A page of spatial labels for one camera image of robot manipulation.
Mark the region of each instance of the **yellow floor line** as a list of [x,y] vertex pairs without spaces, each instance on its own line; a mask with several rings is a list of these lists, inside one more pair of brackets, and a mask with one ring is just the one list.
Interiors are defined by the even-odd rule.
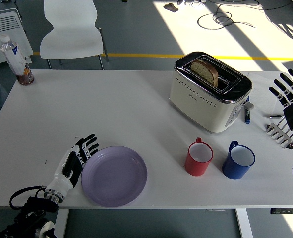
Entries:
[[[109,57],[137,57],[137,58],[176,58],[179,59],[184,55],[164,55],[164,54],[125,54],[125,53],[108,53]],[[213,56],[220,60],[269,60],[269,61],[293,61],[293,57],[257,57],[257,56]]]

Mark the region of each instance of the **table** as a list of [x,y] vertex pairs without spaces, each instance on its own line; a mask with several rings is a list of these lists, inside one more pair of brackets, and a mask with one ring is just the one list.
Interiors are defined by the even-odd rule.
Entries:
[[[170,103],[172,71],[33,70],[35,82],[16,82],[0,112],[0,208],[22,188],[49,184],[66,150],[91,133],[99,149],[126,146],[146,163],[143,192],[120,209],[293,208],[293,150],[265,133],[267,124],[279,120],[264,115],[283,111],[267,89],[279,73],[244,72],[253,83],[251,124],[241,113],[226,131],[210,134]],[[183,167],[197,137],[214,150],[201,177]],[[256,156],[239,180],[221,171],[233,140]],[[14,205],[23,205],[30,195]],[[101,209],[86,198],[80,182],[59,207]]]

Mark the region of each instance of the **toaster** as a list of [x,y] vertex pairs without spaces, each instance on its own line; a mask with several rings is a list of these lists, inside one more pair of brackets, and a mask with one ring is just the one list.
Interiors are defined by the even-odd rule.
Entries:
[[[196,59],[217,70],[217,87],[190,70]],[[192,52],[175,63],[170,101],[209,132],[219,133],[234,123],[251,89],[252,82],[240,72],[204,52]]]

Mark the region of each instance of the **bottle label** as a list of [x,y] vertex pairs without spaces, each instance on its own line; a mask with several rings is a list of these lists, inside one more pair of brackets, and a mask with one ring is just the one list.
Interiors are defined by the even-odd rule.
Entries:
[[18,49],[17,46],[16,46],[15,48],[13,48],[13,53],[14,53],[14,55],[16,55],[16,53],[17,53],[17,49]]
[[29,68],[26,68],[26,59],[23,56],[21,50],[18,48],[18,46],[16,46],[10,51],[5,51],[4,55],[13,73],[15,73],[16,75],[28,74]]

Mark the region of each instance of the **metal toast rack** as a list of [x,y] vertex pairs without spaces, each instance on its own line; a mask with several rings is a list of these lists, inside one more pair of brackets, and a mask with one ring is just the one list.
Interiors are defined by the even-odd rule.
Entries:
[[282,148],[289,148],[293,150],[293,132],[288,129],[286,132],[284,132],[284,128],[287,126],[287,122],[285,124],[282,124],[282,122],[285,121],[283,118],[277,125],[274,123],[266,126],[266,133],[272,137],[278,143]]

